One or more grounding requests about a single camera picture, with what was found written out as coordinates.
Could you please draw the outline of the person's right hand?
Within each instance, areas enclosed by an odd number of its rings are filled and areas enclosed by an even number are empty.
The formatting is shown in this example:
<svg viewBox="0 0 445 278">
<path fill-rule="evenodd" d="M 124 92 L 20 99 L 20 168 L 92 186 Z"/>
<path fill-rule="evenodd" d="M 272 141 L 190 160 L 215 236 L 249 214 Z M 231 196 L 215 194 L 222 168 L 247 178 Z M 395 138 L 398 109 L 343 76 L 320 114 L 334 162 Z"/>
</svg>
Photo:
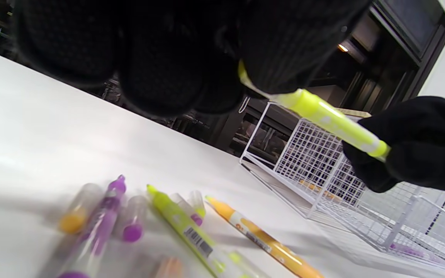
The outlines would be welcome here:
<svg viewBox="0 0 445 278">
<path fill-rule="evenodd" d="M 385 162 L 343 142 L 356 176 L 373 192 L 400 182 L 445 191 L 445 98 L 415 97 L 358 122 L 391 147 Z"/>
</svg>

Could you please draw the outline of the person's left hand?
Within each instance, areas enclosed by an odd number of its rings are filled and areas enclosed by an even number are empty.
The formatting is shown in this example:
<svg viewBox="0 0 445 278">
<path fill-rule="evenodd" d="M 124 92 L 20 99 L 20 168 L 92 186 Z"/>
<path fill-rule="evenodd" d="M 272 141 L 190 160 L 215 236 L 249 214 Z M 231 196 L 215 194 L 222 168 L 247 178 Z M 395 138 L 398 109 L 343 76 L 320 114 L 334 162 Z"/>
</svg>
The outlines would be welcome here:
<svg viewBox="0 0 445 278">
<path fill-rule="evenodd" d="M 78 88 L 117 75 L 139 111 L 224 114 L 252 84 L 269 95 L 306 87 L 369 12 L 371 0 L 18 0 L 18 51 Z"/>
</svg>

